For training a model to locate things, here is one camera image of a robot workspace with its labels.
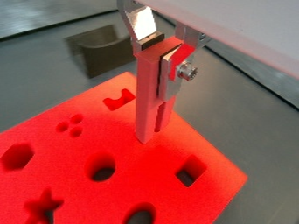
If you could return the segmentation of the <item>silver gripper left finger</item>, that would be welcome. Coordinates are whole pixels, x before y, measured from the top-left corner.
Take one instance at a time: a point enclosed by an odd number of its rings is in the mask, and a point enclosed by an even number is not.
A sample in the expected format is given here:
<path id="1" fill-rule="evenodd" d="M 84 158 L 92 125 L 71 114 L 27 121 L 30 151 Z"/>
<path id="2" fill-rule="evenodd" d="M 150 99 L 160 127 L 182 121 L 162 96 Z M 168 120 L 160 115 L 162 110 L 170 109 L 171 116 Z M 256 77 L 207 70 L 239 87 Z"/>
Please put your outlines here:
<path id="1" fill-rule="evenodd" d="M 116 6 L 131 35 L 134 53 L 140 53 L 164 40 L 164 34 L 156 30 L 152 9 L 136 0 L 116 0 Z"/>

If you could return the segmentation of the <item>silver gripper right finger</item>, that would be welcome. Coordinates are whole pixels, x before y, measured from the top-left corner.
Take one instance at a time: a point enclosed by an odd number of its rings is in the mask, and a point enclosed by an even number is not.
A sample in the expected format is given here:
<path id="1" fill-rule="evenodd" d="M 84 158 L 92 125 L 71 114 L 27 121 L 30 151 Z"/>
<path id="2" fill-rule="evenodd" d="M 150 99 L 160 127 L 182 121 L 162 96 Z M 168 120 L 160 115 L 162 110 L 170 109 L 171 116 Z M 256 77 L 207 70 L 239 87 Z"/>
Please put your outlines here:
<path id="1" fill-rule="evenodd" d="M 176 23 L 174 37 L 179 45 L 162 57 L 160 64 L 158 95 L 164 102 L 179 93 L 183 80 L 195 78 L 194 54 L 211 41 L 210 36 L 180 22 Z"/>

